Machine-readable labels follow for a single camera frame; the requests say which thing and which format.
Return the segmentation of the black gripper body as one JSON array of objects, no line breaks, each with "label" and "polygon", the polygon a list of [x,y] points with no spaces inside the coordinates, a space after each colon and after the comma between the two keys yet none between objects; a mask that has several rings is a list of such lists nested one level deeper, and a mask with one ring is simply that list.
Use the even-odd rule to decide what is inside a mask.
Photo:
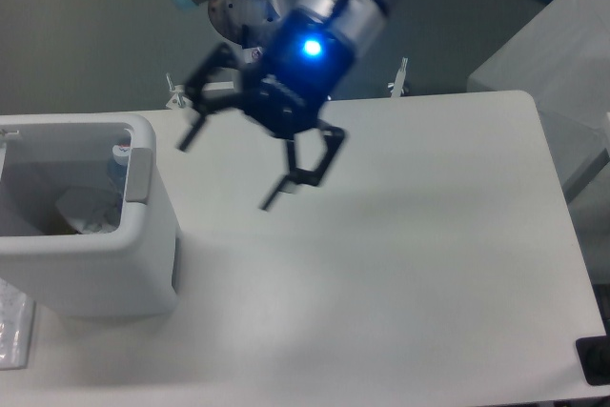
[{"label": "black gripper body", "polygon": [[242,70],[242,90],[260,96],[243,111],[276,138],[313,129],[327,96],[354,62],[349,45],[293,10],[262,57]]}]

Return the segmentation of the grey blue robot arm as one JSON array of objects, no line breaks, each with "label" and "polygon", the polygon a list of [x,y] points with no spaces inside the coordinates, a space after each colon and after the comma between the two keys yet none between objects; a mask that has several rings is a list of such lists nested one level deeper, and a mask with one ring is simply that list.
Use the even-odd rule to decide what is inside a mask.
[{"label": "grey blue robot arm", "polygon": [[234,29],[184,84],[195,120],[180,150],[190,147],[208,117],[237,109],[285,144],[287,170],[275,193],[319,186],[346,136],[320,111],[397,0],[173,1],[224,10]]}]

